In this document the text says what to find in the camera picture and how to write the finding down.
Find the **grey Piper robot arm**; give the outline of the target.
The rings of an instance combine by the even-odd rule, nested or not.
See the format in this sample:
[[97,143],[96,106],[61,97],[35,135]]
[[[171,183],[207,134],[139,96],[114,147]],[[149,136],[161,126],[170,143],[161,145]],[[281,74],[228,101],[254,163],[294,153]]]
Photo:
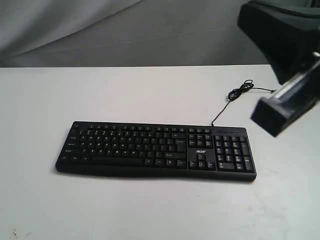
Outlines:
[[319,7],[250,0],[241,6],[237,25],[262,52],[280,85],[317,61]]

